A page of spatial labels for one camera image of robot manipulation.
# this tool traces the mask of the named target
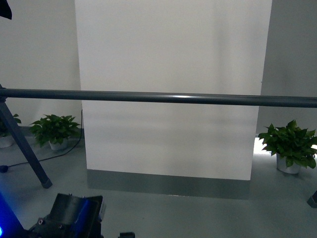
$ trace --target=gray floor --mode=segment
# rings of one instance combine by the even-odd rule
[[[35,146],[32,137],[28,140],[39,159],[58,154],[48,146]],[[0,164],[24,161],[17,145],[0,149]],[[58,193],[72,193],[104,197],[105,238],[126,231],[135,232],[137,238],[317,237],[317,209],[306,203],[317,189],[316,171],[302,169],[297,176],[287,175],[275,164],[275,157],[254,155],[248,199],[97,190],[88,188],[85,143],[81,141],[66,156],[42,162],[51,188],[42,188],[31,167],[21,165],[0,174],[0,191],[26,229],[50,212]]]

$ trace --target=white wall panel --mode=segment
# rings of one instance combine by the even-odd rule
[[[259,95],[271,1],[76,0],[82,90]],[[83,102],[87,168],[251,174],[258,107]]]

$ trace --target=gray wall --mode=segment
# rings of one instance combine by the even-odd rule
[[[9,1],[0,17],[0,83],[7,88],[80,89],[74,0]],[[317,1],[273,0],[262,95],[317,97]],[[75,101],[8,99],[28,125],[44,113],[80,117]],[[260,107],[257,133],[292,119],[317,128],[317,109]]]
[[[6,88],[80,90],[74,0],[10,0],[0,17],[0,84]],[[28,126],[43,114],[73,115],[81,102],[8,98]]]
[[[317,1],[273,0],[262,95],[317,97]],[[317,109],[260,107],[257,133],[296,119],[317,128]]]

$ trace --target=white wall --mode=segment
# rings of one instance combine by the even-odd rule
[[[317,1],[273,0],[261,95],[317,97]],[[317,109],[260,107],[257,133],[296,119],[317,129]]]
[[[75,4],[83,90],[260,94],[269,0]],[[88,169],[250,179],[257,107],[83,109]]]
[[[0,84],[6,88],[80,90],[73,0],[8,1],[12,20],[0,17]],[[43,114],[73,115],[80,101],[7,99],[28,126]]]

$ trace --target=gray baseboard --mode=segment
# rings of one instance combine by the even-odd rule
[[[192,178],[88,170],[88,187],[94,189],[179,196],[248,199],[249,180]]]

